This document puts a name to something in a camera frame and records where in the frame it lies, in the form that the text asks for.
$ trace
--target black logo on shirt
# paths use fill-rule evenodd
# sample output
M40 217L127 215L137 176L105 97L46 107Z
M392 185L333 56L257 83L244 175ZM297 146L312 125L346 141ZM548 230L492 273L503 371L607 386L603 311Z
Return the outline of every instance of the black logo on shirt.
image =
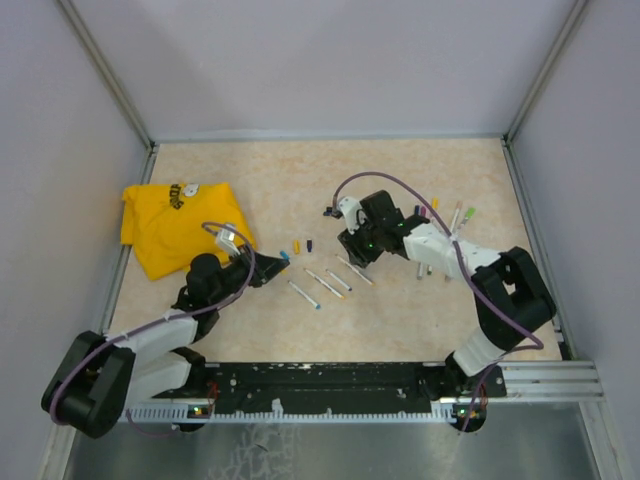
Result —
M184 202L180 200L181 190L182 188L180 188L180 185L177 183L171 185L171 188L169 188L169 204L176 210L180 210L180 207L184 205Z

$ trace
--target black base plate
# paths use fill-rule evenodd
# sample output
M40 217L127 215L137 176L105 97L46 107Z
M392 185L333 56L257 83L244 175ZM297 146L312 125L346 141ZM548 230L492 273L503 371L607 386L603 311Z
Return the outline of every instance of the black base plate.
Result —
M216 388L216 413L272 412L279 400L287 414L430 413L425 385L442 377L444 365L397 363L221 363L208 364L198 386L158 398L206 398ZM488 397L504 397L499 367L486 382ZM455 397L454 391L442 397Z

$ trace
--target green marker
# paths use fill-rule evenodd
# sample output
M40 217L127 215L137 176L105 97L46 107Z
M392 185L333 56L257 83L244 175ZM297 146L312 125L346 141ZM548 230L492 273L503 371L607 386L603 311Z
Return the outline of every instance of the green marker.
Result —
M471 217L473 217L474 213L476 213L476 209L473 207L469 208L469 210L467 210L467 213L464 214L464 218L460 222L460 225L458 225L458 228L456 228L456 231L453 233L455 234L460 233L460 230L462 230L462 227L464 227L467 224L467 222L471 219Z

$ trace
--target metal frame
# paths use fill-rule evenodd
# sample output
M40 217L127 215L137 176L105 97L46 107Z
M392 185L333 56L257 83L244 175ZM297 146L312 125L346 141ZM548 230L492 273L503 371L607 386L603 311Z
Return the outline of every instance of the metal frame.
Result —
M137 133L140 140L148 149L148 157L141 174L141 183L147 183L151 176L157 147L149 136L144 121L131 101L125 88L121 85L113 68L105 59L101 49L88 30L86 24L78 13L72 0L55 0L60 7L60 11L68 21L80 44L83 46L96 72L102 79L105 88L114 98L123 116L129 125ZM552 270L549 266L548 256L544 248L542 239L539 237L540 229L536 220L535 212L531 207L526 182L522 178L522 172L518 163L517 155L514 152L513 142L517 138L526 121L529 112L535 106L537 99L543 92L549 78L557 66L562 53L566 50L570 40L577 31L582 19L587 11L588 0L576 0L569 13L561 31L555 39L547 58L533 81L529 93L526 95L518 113L514 117L508 131L503 135L502 146L507 165L512 177L516 196L521 209L525 227L529 235L533 254L540 266L541 272L552 292L557 292ZM99 319L99 329L106 331L113 316L117 297L122 285L122 279L126 269L129 255L129 248L123 247L113 271L113 280L108 292L104 314ZM567 355L575 352L570 331L564 319L566 315L561 299L556 295L558 301L558 317L554 319L557 339L562 347L566 340L568 348ZM501 364L504 372L504 379L507 386L507 397L504 399L491 399L491 402L578 402L583 414L586 434L591 444L594 457L603 478L607 479L630 479L631 469L624 455L621 442L618 440L615 428L611 421L608 406L604 400L602 388L599 383L597 372L591 362L564 361L564 362L505 362ZM464 402L468 399L449 399L432 405L433 414L414 414L416 416L399 416L390 418L373 418L372 416L349 416L349 418L324 418L331 422L375 422L375 421L407 421L407 422L449 422L451 420L451 402ZM159 421L170 422L176 418L181 418L184 422L183 413L188 408L188 401L167 401L153 400L140 407L133 409L133 419L139 423L158 423ZM238 423L256 421L295 421L296 423L317 421L317 416L287 416L268 415L262 416L217 416L210 419L212 423ZM69 427L54 426L49 437L49 443L40 475L38 478L55 479L63 478L66 469L69 453L75 437L75 430Z
M115 100L120 112L129 123L131 128L138 134L140 141L144 144L145 148L153 148L154 142L151 140L144 121L140 116L140 113L134 106L129 94L124 87L118 81L117 75L114 73L113 68L107 62L102 51L98 47L93 35L84 23L84 20L78 13L77 8L71 0L56 0L56 4L60 8L60 11L64 18L67 20L71 31L76 35L76 38L80 42L80 45L84 48L87 56L91 60L96 73L102 79L105 88L109 91L113 99Z
M569 12L567 19L564 22L564 25L560 29L558 36L556 37L549 53L547 54L547 58L545 59L540 71L536 75L535 80L529 87L529 91L520 106L518 113L516 114L509 130L505 133L504 137L508 144L511 144L515 141L524 121L527 118L527 115L535 105L536 101L540 94L544 91L544 87L547 85L549 78L558 64L558 60L562 56L562 53L566 50L569 45L573 35L580 27L582 20L587 11L587 6L589 5L590 0L576 0Z
M149 183L157 156L158 147L150 146L146 151L146 158L140 171L139 179L141 184ZM120 247L118 259L111 274L112 278L109 290L104 300L103 314L97 319L96 325L94 325L94 328L98 331L105 332L109 328L115 311L118 294L120 293L120 287L122 286L122 279L124 278L130 251L131 247L129 246L123 245ZM42 463L40 464L40 471L36 477L37 479L62 480L64 478L76 433L77 430L72 427L52 426Z
M224 364L211 364L211 368ZM328 369L330 365L321 365ZM428 363L425 366L441 366ZM311 368L314 364L305 364ZM506 387L505 397L490 397L490 404L513 403L564 403L604 401L604 392L593 362L501 362ZM206 398L151 399L131 409L135 423L454 423L454 406L467 404L469 397L441 398L431 402L430 413L381 413L381 414L287 414L282 406L272 412L213 414L192 418L189 413L196 407L206 407ZM128 419L123 415L120 422Z

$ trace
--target marker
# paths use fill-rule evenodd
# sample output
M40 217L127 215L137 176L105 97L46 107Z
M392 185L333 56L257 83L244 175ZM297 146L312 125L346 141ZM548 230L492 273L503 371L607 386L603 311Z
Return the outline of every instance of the marker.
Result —
M452 232L456 229L456 223L458 223L458 217L460 216L460 209L462 208L462 202L456 203L456 210L453 212L453 218L451 219L451 225L449 225L449 230Z
M336 282L338 282L340 285L342 285L344 288L346 288L349 292L351 290L353 290L349 284L347 282L345 282L344 280L342 280L339 276L337 276L335 273L333 273L331 270L329 270L328 268L324 269L325 272L327 272L331 278L333 278Z
M320 304L318 302L316 302L313 298L311 298L309 295L307 295L307 293L302 290L299 286L297 286L295 283L293 283L291 280L289 280L289 285L291 285L291 287L298 292L300 295L302 295L302 297L309 302L311 305L313 305L313 308L315 308L316 310L320 310Z
M418 209L418 213L420 214L421 217L427 217L427 207L425 207L424 205L421 205ZM418 264L418 275L416 276L416 278L418 280L422 280L422 277L424 277L424 263L420 262Z
M431 206L433 207L434 210L438 208L438 197L433 197L431 199ZM427 265L427 275L431 275L432 273L433 273L433 268L431 267L431 265Z
M342 263L344 263L347 267L349 267L353 273L355 273L356 275L358 275L361 279L363 279L365 282L367 282L369 285L371 285L372 287L375 285L375 283L373 283L373 281L369 280L367 277L364 276L364 274L358 270L356 267L354 267L353 265L351 265L349 262L347 262L344 258L342 258L340 255L336 255L337 259L340 260Z
M319 276L317 276L315 273L313 273L311 270L309 270L308 268L304 268L303 269L305 272L307 272L309 275L311 275L311 277L313 277L315 280L318 281L318 283L320 285L322 285L324 288L326 288L327 290L329 290L331 293L333 293L336 297L338 298L342 298L344 299L344 295L342 295L339 291L337 291L335 288L333 288L331 285L329 285L327 282L325 282L322 278L320 278Z
M458 225L458 228L456 228L456 230L453 232L455 235L458 235L460 233L460 231L464 228L464 226L471 219L471 217L473 217L474 213L476 213L476 209L473 207L470 207L467 210L467 213L464 214L464 218L462 219L462 222L460 222L460 225ZM451 281L451 277L449 276L444 277L444 281L445 282Z

